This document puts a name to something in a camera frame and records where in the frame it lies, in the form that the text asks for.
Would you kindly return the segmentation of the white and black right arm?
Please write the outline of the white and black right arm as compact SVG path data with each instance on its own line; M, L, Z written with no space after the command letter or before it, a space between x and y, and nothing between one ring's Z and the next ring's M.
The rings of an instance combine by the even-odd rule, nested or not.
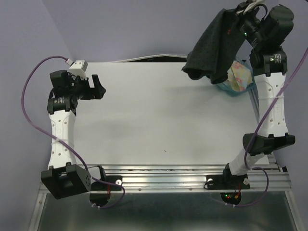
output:
M291 146L284 114L283 90L286 87L287 55L281 44L292 31L293 12L277 5L258 20L259 3L237 8L237 29L252 46L250 64L258 92L259 124L254 133L244 134L243 149L229 162L221 176L222 184L232 188L246 177L248 170L262 157Z

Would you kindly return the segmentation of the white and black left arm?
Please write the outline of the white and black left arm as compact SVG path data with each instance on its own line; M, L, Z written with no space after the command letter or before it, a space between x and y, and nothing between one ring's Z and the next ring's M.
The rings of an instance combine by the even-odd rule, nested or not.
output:
M100 100L106 93L98 75L92 75L94 86L89 79L82 79L67 70L50 73L52 90L47 111L51 121L51 157L48 169L41 172L41 181L55 199L62 199L90 191L91 185L101 190L107 185L107 177L89 172L80 167L74 148L74 125L78 100Z

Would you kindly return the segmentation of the dark dotted skirt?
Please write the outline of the dark dotted skirt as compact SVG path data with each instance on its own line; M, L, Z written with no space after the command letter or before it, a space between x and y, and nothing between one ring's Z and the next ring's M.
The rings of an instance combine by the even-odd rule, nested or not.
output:
M207 77L213 85L227 80L228 70L245 41L235 22L235 9L218 12L187 56L182 71L190 79Z

